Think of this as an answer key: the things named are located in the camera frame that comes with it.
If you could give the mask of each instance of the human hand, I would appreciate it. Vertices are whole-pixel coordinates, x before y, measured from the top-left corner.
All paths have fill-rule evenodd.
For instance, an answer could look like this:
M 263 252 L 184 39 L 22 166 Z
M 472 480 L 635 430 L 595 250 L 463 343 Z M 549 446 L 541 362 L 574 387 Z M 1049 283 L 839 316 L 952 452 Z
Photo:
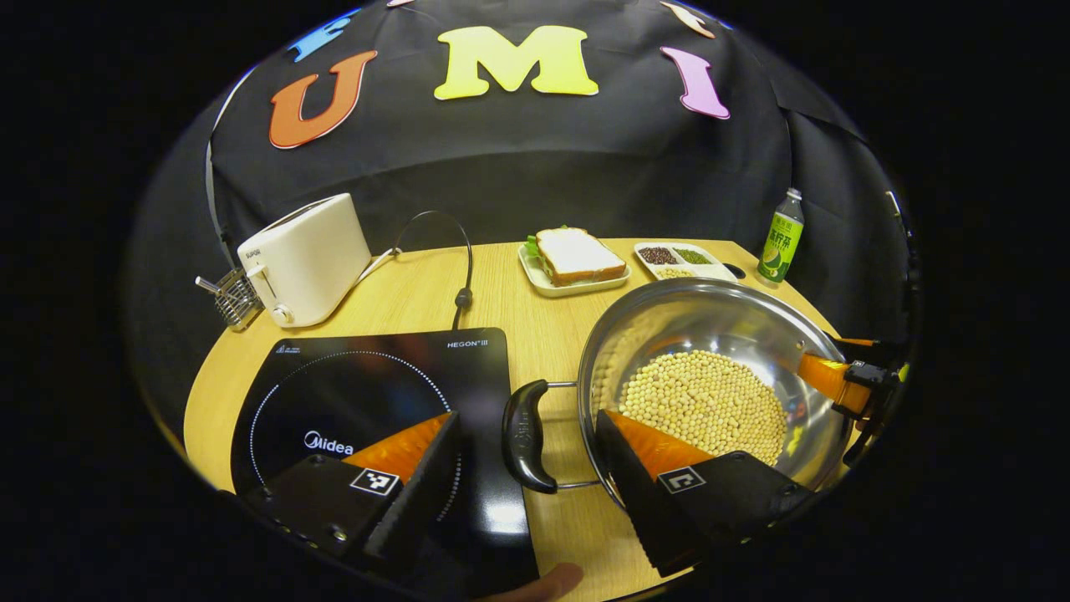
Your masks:
M 551 602 L 576 589 L 582 580 L 583 569 L 571 562 L 561 562 L 528 585 L 479 598 L 474 602 Z

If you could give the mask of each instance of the pot handle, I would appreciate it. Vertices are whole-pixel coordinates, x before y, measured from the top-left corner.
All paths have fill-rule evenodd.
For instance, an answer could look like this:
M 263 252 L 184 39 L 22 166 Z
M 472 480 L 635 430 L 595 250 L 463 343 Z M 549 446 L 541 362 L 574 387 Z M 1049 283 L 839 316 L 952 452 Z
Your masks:
M 521 485 L 541 494 L 557 493 L 557 481 L 542 468 L 542 421 L 538 416 L 538 401 L 551 387 L 576 387 L 576 383 L 529 383 L 509 397 L 502 417 L 505 467 Z

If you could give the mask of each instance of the wire basket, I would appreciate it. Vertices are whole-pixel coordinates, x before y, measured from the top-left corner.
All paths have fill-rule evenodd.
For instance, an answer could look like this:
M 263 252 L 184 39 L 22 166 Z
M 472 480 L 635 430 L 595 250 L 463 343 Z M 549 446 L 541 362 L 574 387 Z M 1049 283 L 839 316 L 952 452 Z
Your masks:
M 215 309 L 223 317 L 227 327 L 234 333 L 241 333 L 253 324 L 253 321 L 264 309 L 253 288 L 245 269 L 234 267 L 223 276 L 215 284 L 198 277 L 197 284 L 210 290 L 215 295 Z

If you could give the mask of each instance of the white plate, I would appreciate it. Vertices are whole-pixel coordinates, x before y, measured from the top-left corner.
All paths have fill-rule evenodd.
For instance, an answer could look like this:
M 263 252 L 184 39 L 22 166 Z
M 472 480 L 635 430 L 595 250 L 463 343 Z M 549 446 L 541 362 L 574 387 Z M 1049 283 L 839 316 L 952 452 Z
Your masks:
M 648 263 L 646 259 L 644 259 L 643 256 L 640 254 L 639 249 L 649 248 L 655 246 L 668 248 L 669 253 L 674 259 L 676 259 L 676 263 Z M 693 250 L 705 257 L 706 260 L 709 261 L 709 263 L 688 263 L 687 260 L 684 259 L 684 257 L 682 257 L 679 252 L 676 252 L 677 248 Z M 649 269 L 649 272 L 654 275 L 654 277 L 658 279 L 666 279 L 667 277 L 661 275 L 661 269 L 664 269 L 666 267 L 672 267 L 676 269 L 687 269 L 699 277 L 725 279 L 729 281 L 739 281 L 739 278 L 735 277 L 735 275 L 732 272 L 730 272 L 729 268 L 725 267 L 723 263 L 718 261 L 717 257 L 714 257 L 713 254 L 709 253 L 708 250 L 702 248 L 701 246 L 696 246 L 693 244 L 687 244 L 683 242 L 637 242 L 635 249 L 636 249 L 636 257 L 638 257 L 640 262 L 642 262 L 643 265 L 645 265 L 646 268 Z
M 624 275 L 618 278 L 601 281 L 579 281 L 568 285 L 553 285 L 553 282 L 550 281 L 550 276 L 546 275 L 542 266 L 539 265 L 538 259 L 528 251 L 526 244 L 520 245 L 520 248 L 517 249 L 517 254 L 520 256 L 520 264 L 524 266 L 528 279 L 531 280 L 535 290 L 538 290 L 539 294 L 544 296 L 566 296 L 568 294 L 579 294 L 580 292 L 614 288 L 623 284 L 628 279 L 628 276 L 631 275 L 631 265 L 625 262 Z

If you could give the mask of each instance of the sandwich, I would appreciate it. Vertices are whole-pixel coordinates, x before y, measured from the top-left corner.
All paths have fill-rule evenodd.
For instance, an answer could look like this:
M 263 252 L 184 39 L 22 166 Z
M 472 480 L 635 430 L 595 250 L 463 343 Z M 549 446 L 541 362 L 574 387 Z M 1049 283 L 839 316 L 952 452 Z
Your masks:
M 623 259 L 583 228 L 562 226 L 540 230 L 528 236 L 526 246 L 553 285 L 618 278 L 627 266 Z

